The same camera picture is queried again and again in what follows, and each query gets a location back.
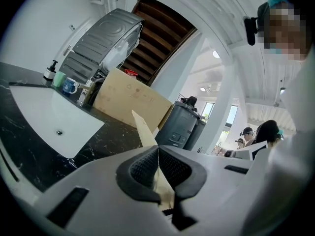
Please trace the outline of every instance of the sink drain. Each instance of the sink drain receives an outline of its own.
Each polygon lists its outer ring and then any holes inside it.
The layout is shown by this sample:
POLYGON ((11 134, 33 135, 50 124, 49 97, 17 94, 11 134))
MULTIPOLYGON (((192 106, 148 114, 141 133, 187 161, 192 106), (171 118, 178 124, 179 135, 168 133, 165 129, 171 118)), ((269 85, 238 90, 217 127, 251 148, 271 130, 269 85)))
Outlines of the sink drain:
POLYGON ((56 131, 56 134, 57 134, 58 136, 61 136, 61 135, 63 135, 63 131, 62 131, 62 130, 57 130, 57 131, 56 131))

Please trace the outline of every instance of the man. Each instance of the man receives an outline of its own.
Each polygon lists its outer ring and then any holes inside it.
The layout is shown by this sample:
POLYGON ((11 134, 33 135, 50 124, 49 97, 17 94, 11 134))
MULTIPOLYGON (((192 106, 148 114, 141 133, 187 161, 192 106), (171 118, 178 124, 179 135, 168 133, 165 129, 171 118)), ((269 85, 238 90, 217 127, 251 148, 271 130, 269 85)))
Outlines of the man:
POLYGON ((241 136, 244 136, 244 139, 247 142, 245 147, 252 145, 253 141, 255 140, 254 132, 250 127, 244 128, 243 133, 241 133, 241 136))

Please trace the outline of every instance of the green cup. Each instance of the green cup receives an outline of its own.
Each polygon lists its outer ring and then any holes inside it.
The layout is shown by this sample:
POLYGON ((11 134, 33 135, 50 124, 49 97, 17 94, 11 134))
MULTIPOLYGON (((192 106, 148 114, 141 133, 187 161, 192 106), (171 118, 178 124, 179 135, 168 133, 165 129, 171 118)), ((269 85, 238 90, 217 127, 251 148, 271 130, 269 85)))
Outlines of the green cup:
POLYGON ((65 79, 65 74, 63 72, 58 71, 54 77, 53 86, 60 87, 65 79))

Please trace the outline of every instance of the cardboard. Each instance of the cardboard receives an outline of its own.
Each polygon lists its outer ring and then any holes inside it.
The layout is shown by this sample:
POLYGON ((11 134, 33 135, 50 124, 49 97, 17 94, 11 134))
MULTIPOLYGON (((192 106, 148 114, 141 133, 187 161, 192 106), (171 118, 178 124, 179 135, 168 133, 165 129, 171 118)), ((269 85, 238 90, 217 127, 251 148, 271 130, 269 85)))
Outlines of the cardboard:
POLYGON ((147 85, 118 69, 112 69, 93 107, 136 128, 132 115, 134 110, 144 119, 152 133, 157 127, 162 129, 173 104, 147 85))
POLYGON ((138 115, 134 110, 132 110, 132 115, 136 122, 142 147, 158 145, 143 118, 140 115, 138 115))

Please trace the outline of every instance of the black marble countertop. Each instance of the black marble countertop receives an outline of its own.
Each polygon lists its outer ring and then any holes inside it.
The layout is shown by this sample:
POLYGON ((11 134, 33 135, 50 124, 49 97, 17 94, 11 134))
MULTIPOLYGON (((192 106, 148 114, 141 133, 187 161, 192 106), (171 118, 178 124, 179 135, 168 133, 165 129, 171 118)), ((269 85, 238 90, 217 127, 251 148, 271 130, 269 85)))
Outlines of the black marble countertop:
POLYGON ((51 82, 45 80, 42 73, 0 62, 0 138, 16 167, 40 191, 45 191, 88 162, 141 146, 135 128, 89 105, 78 106, 72 96, 64 96, 104 125, 75 157, 63 157, 46 144, 25 120, 11 93, 10 85, 13 84, 49 87, 51 82))

